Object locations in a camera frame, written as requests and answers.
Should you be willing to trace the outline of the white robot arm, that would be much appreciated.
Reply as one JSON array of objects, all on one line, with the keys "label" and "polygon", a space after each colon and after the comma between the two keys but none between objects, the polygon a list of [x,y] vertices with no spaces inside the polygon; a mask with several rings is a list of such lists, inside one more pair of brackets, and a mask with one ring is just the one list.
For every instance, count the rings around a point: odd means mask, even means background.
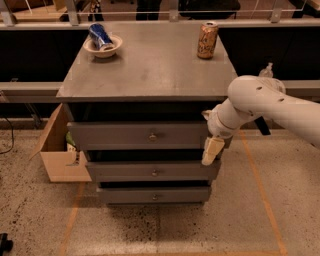
[{"label": "white robot arm", "polygon": [[227,95],[222,104],[202,112],[211,134],[204,144],[203,165],[212,164],[225,141],[242,125],[260,117],[273,120],[320,148],[320,104],[287,95],[280,80],[239,76],[230,83]]}]

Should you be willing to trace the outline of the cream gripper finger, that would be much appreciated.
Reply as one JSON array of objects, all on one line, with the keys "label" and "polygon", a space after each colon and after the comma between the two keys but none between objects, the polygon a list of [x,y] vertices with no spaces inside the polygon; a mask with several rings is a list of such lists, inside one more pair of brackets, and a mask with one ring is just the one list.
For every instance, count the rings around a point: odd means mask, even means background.
[{"label": "cream gripper finger", "polygon": [[225,141],[218,137],[207,137],[201,163],[205,166],[211,165],[216,156],[224,148]]}]

